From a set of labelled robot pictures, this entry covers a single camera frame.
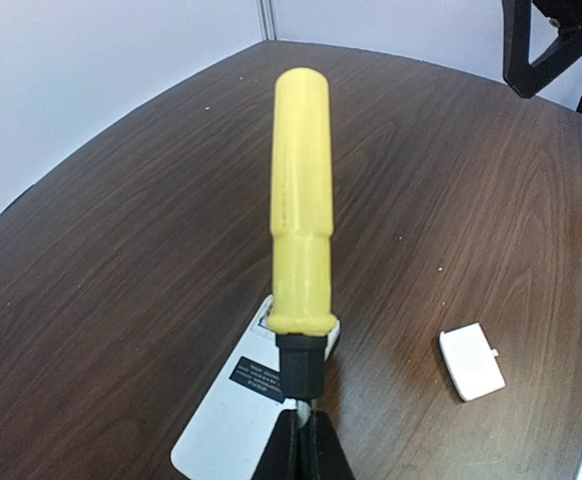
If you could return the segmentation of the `white red remote control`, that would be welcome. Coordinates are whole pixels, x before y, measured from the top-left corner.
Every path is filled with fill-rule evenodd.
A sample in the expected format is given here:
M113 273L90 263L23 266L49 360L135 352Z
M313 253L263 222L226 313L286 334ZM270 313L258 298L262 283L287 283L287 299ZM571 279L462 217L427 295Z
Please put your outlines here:
M250 479L279 414L297 409L280 388L272 305L266 296L171 451L190 479Z

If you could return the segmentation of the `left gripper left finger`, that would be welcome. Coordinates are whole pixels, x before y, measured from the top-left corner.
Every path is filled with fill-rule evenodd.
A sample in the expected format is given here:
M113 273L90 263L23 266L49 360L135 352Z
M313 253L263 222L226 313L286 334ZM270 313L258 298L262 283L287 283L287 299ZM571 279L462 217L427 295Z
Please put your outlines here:
M298 420L295 410L280 413L252 475L253 480L300 478Z

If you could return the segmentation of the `white battery cover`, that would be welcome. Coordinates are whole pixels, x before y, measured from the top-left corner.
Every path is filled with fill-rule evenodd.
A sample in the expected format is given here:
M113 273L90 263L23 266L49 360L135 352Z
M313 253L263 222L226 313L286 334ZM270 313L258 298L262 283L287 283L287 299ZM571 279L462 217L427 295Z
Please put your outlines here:
M464 402L503 389L505 379L479 323L441 332L439 346L452 383Z

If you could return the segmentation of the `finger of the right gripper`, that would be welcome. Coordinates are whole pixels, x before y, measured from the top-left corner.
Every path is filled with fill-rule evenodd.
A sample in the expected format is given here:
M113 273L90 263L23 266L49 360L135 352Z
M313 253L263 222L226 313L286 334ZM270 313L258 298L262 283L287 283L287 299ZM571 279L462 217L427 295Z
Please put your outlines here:
M530 99L582 58L582 0L507 0L503 13L502 76L521 98ZM552 27L546 46L532 48L532 14Z

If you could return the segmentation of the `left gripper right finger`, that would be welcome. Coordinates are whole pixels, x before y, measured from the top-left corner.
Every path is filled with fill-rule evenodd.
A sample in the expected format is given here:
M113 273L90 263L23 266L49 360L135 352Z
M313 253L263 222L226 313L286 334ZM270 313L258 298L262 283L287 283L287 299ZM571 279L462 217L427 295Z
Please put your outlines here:
M329 415L313 410L300 429L300 478L353 480L355 478Z

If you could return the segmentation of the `yellow handled screwdriver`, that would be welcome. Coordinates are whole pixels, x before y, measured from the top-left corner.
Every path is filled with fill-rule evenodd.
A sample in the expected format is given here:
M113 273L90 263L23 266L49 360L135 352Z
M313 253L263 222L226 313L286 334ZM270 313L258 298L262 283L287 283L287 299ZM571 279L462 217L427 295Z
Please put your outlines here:
M324 393L331 308L334 230L329 85L307 67L275 83L270 231L273 308L283 395L295 400L300 425Z

